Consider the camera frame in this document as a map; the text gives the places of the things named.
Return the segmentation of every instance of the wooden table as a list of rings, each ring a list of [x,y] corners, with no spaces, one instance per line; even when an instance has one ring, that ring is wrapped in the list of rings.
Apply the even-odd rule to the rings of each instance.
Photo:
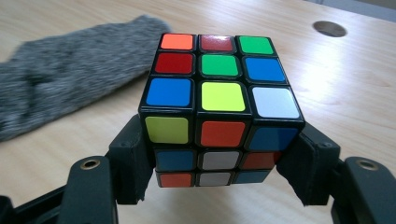
[[[0,61],[23,41],[149,14],[176,33],[272,37],[307,121],[396,174],[396,24],[304,1],[0,1]],[[328,37],[312,28],[333,21]],[[64,185],[70,166],[107,146],[136,113],[146,78],[93,105],[0,143],[0,194],[14,205]],[[120,223],[332,223],[330,206],[304,208],[274,170],[262,184],[160,189],[151,179]]]

